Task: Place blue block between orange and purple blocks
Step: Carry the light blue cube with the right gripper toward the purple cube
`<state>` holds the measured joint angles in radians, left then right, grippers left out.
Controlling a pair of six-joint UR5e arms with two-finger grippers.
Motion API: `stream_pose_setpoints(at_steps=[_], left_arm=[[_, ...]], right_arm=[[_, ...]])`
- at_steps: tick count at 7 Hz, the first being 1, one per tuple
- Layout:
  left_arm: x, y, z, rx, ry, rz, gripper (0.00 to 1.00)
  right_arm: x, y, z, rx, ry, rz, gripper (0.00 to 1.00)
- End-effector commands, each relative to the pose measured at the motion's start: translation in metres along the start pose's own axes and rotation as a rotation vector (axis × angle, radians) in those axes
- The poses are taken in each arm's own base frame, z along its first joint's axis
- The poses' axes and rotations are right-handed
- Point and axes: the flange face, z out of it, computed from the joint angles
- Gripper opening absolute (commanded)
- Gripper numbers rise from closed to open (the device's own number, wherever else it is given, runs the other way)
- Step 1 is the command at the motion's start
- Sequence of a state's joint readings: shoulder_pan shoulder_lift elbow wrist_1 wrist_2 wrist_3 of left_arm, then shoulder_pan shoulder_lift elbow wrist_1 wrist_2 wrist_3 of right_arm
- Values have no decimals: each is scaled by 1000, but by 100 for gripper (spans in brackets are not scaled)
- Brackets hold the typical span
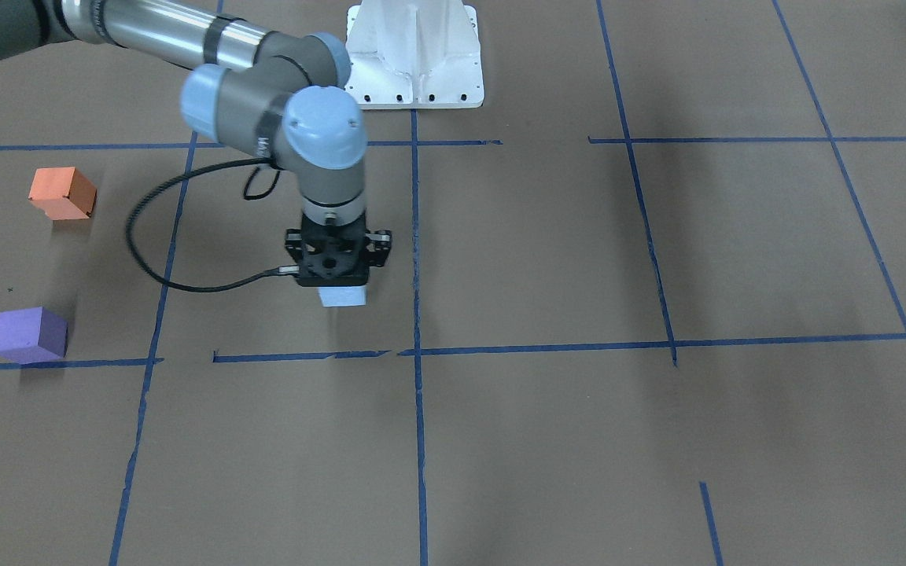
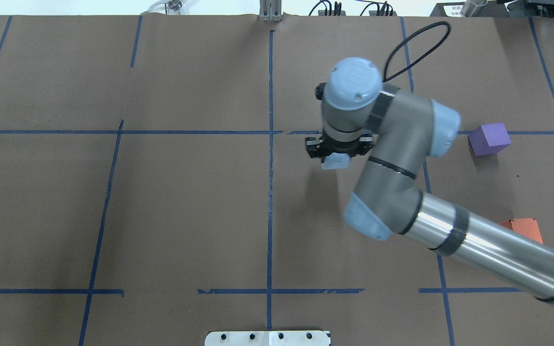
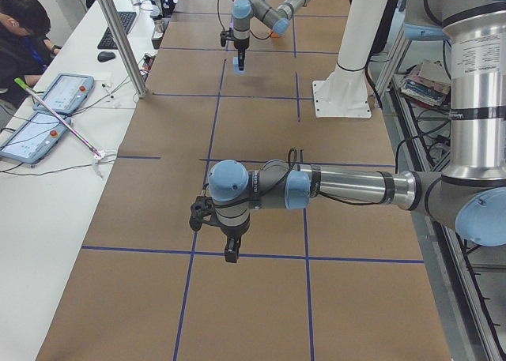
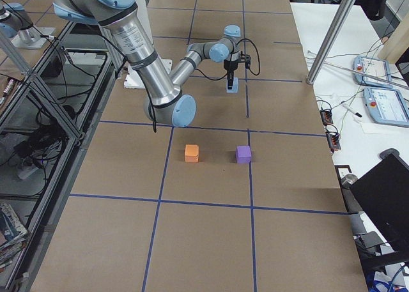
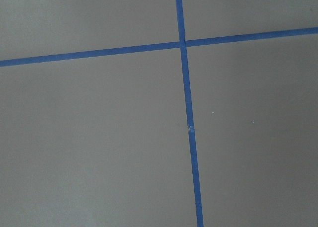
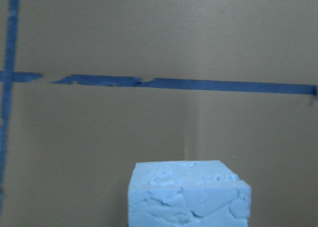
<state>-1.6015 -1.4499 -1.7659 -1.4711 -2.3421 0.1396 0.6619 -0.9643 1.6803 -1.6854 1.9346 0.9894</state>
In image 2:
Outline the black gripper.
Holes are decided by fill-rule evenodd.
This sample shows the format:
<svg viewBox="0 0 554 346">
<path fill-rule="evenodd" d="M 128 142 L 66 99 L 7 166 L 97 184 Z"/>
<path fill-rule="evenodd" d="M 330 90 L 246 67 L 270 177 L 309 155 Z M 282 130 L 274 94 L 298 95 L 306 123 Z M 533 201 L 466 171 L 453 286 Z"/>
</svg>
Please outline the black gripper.
<svg viewBox="0 0 554 346">
<path fill-rule="evenodd" d="M 358 139 L 349 142 L 339 142 L 327 135 L 319 138 L 306 136 L 305 149 L 310 158 L 325 160 L 334 153 L 345 154 L 353 158 L 364 156 L 374 147 L 372 135 L 361 135 Z"/>
</svg>

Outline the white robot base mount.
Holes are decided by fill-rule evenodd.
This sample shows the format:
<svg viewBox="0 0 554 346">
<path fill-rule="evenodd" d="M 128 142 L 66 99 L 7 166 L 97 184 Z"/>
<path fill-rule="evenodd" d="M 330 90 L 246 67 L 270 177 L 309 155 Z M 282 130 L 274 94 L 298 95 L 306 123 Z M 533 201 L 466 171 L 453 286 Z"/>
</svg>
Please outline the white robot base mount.
<svg viewBox="0 0 554 346">
<path fill-rule="evenodd" d="M 205 346 L 331 346 L 329 331 L 215 331 L 204 340 Z"/>
</svg>

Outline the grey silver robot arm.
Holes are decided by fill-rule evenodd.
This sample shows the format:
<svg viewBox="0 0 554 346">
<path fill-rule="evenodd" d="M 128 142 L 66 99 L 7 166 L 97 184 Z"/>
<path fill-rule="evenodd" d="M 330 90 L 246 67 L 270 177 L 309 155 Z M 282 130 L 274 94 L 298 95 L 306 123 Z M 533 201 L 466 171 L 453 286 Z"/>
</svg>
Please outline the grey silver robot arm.
<svg viewBox="0 0 554 346">
<path fill-rule="evenodd" d="M 416 186 L 426 159 L 452 147 L 458 111 L 383 81 L 361 57 L 337 62 L 315 96 L 322 134 L 305 139 L 310 158 L 325 170 L 366 158 L 344 211 L 349 226 L 382 241 L 406 236 L 554 307 L 554 249 Z"/>
</svg>

